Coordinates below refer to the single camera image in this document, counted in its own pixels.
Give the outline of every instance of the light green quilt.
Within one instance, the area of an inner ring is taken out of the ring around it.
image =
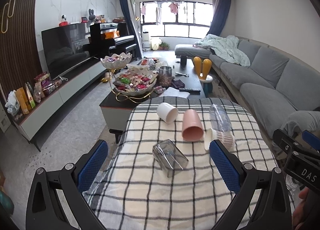
[[[218,57],[227,62],[241,66],[250,66],[250,60],[247,55],[237,48],[238,43],[239,39],[232,35],[222,38],[209,34],[204,39],[196,42],[195,46],[206,49],[211,48]]]

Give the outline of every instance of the blue curtain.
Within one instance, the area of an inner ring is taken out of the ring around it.
[[[209,29],[208,34],[220,36],[221,31],[226,24],[227,17],[229,14],[231,5],[231,0],[218,0],[218,4],[216,5],[216,9],[213,15],[212,23]]]
[[[137,56],[137,58],[141,58],[142,54],[141,54],[141,51],[139,49],[138,39],[137,39],[137,36],[136,36],[136,34],[134,32],[133,24],[132,24],[132,21],[131,21],[131,18],[130,18],[128,0],[120,0],[120,6],[121,6],[122,13],[123,13],[123,15],[125,17],[125,21],[127,23],[129,35],[134,35],[134,41],[137,44],[136,56]]]

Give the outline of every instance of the blue textured grip pad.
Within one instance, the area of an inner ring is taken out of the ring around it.
[[[108,145],[105,141],[102,141],[78,175],[78,190],[80,193],[89,190],[107,156]]]
[[[320,150],[320,139],[314,136],[312,133],[304,131],[302,133],[302,140],[308,143],[315,150]]]
[[[212,141],[210,143],[209,151],[211,159],[217,166],[217,169],[227,188],[237,194],[240,191],[240,179],[238,172],[233,167],[228,157],[224,154],[216,141]]]

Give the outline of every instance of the plaid tablecloth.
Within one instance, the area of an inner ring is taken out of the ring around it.
[[[168,125],[156,114],[168,102],[179,109]],[[84,196],[107,229],[211,229],[234,197],[222,180],[203,141],[182,139],[182,118],[195,109],[203,128],[211,127],[209,106],[220,104],[227,112],[236,138],[236,154],[256,169],[272,170],[276,161],[262,140],[249,112],[224,99],[158,97],[138,105],[131,113],[127,131],[107,170],[98,175]],[[170,139],[189,159],[186,171],[167,178],[152,156],[152,147]],[[257,190],[244,216],[245,225],[257,203]]]

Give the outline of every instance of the finger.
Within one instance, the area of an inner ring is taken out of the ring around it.
[[[295,230],[298,230],[302,225],[303,223],[298,224]]]
[[[305,187],[301,192],[299,193],[298,197],[300,199],[306,199],[309,193],[309,188]]]
[[[296,226],[301,222],[301,219],[303,217],[303,206],[305,202],[306,202],[305,200],[301,201],[292,214],[292,224],[294,226]]]

